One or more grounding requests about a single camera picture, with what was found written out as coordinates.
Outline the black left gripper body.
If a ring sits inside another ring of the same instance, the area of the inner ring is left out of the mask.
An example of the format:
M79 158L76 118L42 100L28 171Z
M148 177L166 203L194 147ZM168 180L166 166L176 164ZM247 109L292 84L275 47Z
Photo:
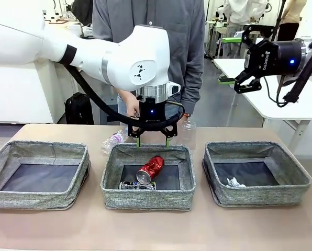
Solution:
M173 116L166 115L166 108L175 107ZM137 119L127 118L128 132L177 132L178 103L164 101L156 103L155 100L139 102Z

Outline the person's right hand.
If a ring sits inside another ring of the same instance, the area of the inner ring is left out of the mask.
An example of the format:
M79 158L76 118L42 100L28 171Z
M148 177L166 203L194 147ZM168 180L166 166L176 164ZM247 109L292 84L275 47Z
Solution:
M127 103L126 116L131 118L139 118L139 103Z

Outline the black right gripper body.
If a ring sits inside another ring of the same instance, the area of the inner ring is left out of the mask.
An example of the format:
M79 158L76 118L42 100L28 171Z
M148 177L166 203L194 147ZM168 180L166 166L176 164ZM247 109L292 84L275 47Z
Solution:
M246 72L254 77L292 75L302 62L302 48L298 41L261 41L246 55Z

